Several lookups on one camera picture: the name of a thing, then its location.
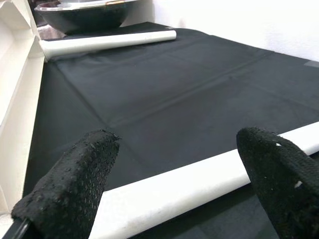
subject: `metal bowl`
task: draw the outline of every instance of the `metal bowl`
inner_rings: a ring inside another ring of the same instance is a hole
[[[39,4],[34,10],[53,28],[67,35],[105,31],[119,27],[128,15],[124,1],[72,4],[59,1]]]

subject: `black textured grip pad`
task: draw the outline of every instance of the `black textured grip pad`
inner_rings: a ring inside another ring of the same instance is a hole
[[[119,151],[117,140],[103,130],[86,134],[15,205],[12,217],[29,219],[44,238],[87,239]]]
[[[257,128],[239,131],[237,147],[280,238],[318,239],[318,163],[292,142]]]

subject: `rolled paper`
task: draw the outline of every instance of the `rolled paper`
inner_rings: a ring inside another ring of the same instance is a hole
[[[281,136],[310,155],[319,151],[318,133],[316,122]],[[129,238],[248,183],[235,149],[104,192],[89,238]]]
[[[41,40],[40,45],[46,61],[54,56],[66,54],[106,50],[124,46],[141,45],[176,39],[176,31],[157,31],[115,36],[98,36],[57,41]]]

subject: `black fabric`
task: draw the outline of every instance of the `black fabric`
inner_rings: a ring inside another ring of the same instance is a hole
[[[12,217],[29,219],[46,239],[87,239],[119,151],[117,139],[103,130],[86,134],[14,206]]]
[[[289,140],[257,128],[239,131],[237,148],[280,238],[319,238],[319,163]]]
[[[118,31],[146,25],[165,28]],[[319,120],[319,68],[308,60],[176,31],[175,41],[44,65],[24,193],[83,133],[99,128],[122,138],[109,190],[235,149],[243,127],[283,133]],[[277,238],[249,186],[206,207],[212,211],[195,209],[137,238]]]

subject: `cardboard tube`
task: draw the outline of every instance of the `cardboard tube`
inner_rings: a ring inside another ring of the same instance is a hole
[[[40,45],[44,52],[45,59],[48,61],[54,56],[61,56],[65,54],[106,50],[175,39],[176,31],[171,30],[57,41],[41,40]]]
[[[319,122],[281,136],[310,155],[319,151],[318,133]],[[89,238],[129,238],[248,183],[235,149],[104,192]]]

